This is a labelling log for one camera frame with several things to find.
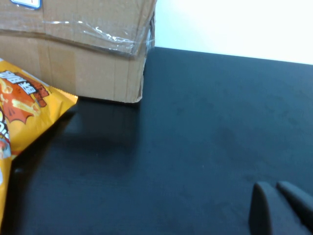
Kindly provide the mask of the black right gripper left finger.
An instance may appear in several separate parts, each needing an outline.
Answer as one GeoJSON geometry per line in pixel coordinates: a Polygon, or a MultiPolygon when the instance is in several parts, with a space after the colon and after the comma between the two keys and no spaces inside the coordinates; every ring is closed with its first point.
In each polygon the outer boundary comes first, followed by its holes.
{"type": "Polygon", "coordinates": [[[256,182],[253,186],[248,224],[252,235],[309,233],[285,197],[267,182],[256,182]]]}

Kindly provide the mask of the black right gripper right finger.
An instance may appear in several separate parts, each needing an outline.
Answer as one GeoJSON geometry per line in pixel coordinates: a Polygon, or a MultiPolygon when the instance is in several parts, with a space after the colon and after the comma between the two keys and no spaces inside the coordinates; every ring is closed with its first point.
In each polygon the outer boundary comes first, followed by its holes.
{"type": "Polygon", "coordinates": [[[313,229],[313,196],[287,181],[280,181],[276,188],[286,198],[302,223],[313,229]]]}

